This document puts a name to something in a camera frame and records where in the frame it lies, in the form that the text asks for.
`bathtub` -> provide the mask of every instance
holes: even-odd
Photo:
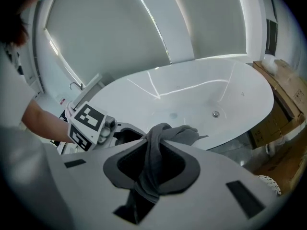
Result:
[[[159,123],[190,125],[208,150],[250,130],[272,110],[273,93],[251,66],[228,59],[201,59],[128,75],[90,101],[119,122],[147,133]]]

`gray towel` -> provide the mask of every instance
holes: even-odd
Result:
[[[142,139],[147,139],[144,169],[134,185],[134,189],[152,203],[159,200],[158,178],[163,173],[163,158],[160,152],[160,140],[170,140],[192,145],[198,140],[197,129],[187,125],[172,128],[166,123],[154,126]]]

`floor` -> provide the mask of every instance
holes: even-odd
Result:
[[[232,159],[250,172],[254,172],[269,160],[265,147],[252,148],[247,133],[209,151]]]

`person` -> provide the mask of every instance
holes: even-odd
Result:
[[[33,100],[34,91],[22,78],[16,48],[26,43],[28,34],[21,12],[35,1],[0,0],[0,127],[18,127],[22,121],[43,138],[72,142],[68,123],[40,108]]]

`cardboard box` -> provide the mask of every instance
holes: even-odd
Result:
[[[274,106],[270,114],[248,131],[253,147],[257,148],[288,134],[305,121],[303,113],[305,107],[302,103],[305,103],[304,96],[307,97],[307,86],[287,67],[278,66],[275,76],[269,74],[260,61],[254,62],[253,67],[269,82],[274,94]],[[286,73],[291,75],[289,76],[291,80],[287,80],[287,83],[284,80]],[[301,98],[292,95],[298,91],[301,93],[299,95]]]
[[[293,190],[307,165],[307,128],[285,143],[266,164],[254,172],[266,175],[279,185],[282,194]]]

